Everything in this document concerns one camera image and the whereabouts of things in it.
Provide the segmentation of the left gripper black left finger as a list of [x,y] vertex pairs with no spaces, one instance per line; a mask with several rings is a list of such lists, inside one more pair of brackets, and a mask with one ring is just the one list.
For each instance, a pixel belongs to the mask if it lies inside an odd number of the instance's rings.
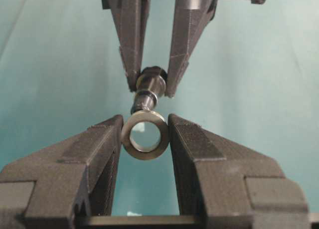
[[3,229],[73,229],[77,216],[112,211],[123,117],[6,165],[0,173]]

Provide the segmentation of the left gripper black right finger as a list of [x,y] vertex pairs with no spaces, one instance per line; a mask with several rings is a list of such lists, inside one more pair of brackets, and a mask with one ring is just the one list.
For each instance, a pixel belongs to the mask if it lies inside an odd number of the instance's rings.
[[207,229],[308,229],[301,187],[271,157],[170,114],[179,211]]

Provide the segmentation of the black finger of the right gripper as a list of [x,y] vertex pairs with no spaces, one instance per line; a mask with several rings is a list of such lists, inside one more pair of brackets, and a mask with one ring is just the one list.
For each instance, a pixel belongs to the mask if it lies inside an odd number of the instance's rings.
[[216,4],[217,0],[175,0],[166,96],[174,97],[203,30],[214,17]]
[[136,91],[151,0],[102,0],[110,9],[120,42],[120,55],[129,89]]

